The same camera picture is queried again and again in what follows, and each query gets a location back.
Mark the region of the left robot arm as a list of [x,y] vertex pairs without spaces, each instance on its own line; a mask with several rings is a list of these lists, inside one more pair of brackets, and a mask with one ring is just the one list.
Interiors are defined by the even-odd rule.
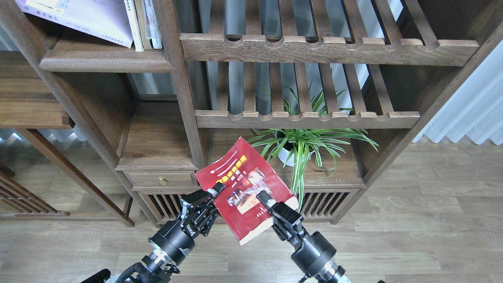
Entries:
[[111,276],[103,269],[85,279],[85,283],[167,283],[173,273],[179,274],[178,266],[194,249],[194,239],[200,234],[207,236],[216,220],[218,211],[214,200],[225,185],[216,183],[207,191],[199,189],[183,197],[182,211],[173,221],[166,222],[149,238],[153,252],[144,256],[120,275]]

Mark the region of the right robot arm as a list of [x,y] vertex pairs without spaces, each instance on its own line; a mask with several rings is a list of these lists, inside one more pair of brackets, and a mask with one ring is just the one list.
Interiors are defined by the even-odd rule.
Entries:
[[345,276],[345,269],[335,263],[334,246],[320,232],[309,235],[302,227],[302,215],[284,202],[276,202],[266,191],[261,191],[257,199],[273,216],[273,229],[278,237],[295,248],[291,259],[304,272],[300,283],[311,277],[315,277],[320,283],[350,282]]

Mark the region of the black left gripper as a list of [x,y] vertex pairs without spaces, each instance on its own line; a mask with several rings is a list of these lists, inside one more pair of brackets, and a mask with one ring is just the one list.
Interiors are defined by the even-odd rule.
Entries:
[[[208,235],[218,215],[213,202],[224,188],[225,185],[218,182],[207,191],[199,189],[181,199],[181,220],[167,222],[149,238],[155,255],[154,263],[163,261],[178,266],[183,262],[195,247],[193,238],[200,233]],[[190,236],[183,231],[181,222],[189,224]]]

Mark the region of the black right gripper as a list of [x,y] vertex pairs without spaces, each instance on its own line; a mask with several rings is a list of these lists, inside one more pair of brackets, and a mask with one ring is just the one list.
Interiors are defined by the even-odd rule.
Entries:
[[334,263],[336,249],[322,233],[305,236],[302,215],[284,202],[276,202],[266,191],[259,192],[257,199],[273,217],[273,229],[280,240],[288,241],[295,248],[291,259],[307,277],[337,271]]

